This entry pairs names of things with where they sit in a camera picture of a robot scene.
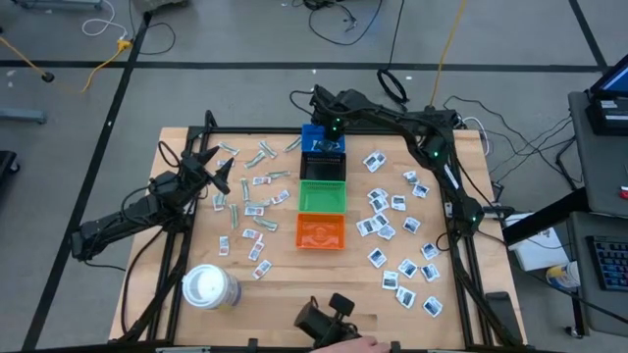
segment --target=chair wheel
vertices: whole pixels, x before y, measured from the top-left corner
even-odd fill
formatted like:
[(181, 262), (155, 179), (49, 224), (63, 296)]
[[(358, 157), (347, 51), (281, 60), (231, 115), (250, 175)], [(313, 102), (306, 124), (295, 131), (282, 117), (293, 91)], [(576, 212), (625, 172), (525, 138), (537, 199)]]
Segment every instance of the chair wheel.
[(565, 330), (565, 333), (567, 333), (568, 335), (570, 335), (573, 338), (576, 338), (576, 339), (582, 339), (583, 338), (582, 333), (578, 332), (578, 329), (576, 329), (576, 328), (566, 327), (564, 330)]

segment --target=orange bin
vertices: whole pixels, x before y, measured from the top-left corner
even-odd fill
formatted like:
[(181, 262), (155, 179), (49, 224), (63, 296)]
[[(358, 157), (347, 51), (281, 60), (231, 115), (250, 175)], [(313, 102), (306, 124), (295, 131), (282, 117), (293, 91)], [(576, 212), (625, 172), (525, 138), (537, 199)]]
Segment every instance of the orange bin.
[(296, 247), (299, 249), (344, 249), (344, 215), (298, 214)]

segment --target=blue bin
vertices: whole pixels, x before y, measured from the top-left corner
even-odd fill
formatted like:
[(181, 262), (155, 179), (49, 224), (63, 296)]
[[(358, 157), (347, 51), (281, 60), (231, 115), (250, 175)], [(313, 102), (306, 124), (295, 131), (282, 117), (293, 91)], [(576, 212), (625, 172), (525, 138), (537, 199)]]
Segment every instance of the blue bin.
[[(311, 124), (304, 124), (301, 133), (301, 151), (303, 152), (323, 152), (319, 149), (314, 149), (314, 141), (323, 141), (323, 135), (325, 134), (325, 128), (323, 126), (314, 126)], [(344, 153), (344, 135), (338, 140), (340, 144), (339, 148), (333, 152)]]

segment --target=green bin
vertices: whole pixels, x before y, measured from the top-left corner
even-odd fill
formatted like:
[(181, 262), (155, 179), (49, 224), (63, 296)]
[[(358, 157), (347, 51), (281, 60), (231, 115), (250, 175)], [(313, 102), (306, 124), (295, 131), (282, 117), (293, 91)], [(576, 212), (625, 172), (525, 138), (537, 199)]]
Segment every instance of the green bin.
[(346, 212), (346, 182), (302, 180), (299, 185), (299, 212)]

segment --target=keyboard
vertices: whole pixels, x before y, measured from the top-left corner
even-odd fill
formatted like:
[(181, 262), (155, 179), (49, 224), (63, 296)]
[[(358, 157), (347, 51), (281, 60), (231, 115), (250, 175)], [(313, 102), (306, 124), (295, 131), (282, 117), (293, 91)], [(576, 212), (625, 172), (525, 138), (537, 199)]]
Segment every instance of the keyboard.
[(628, 236), (587, 236), (603, 290), (628, 291)]

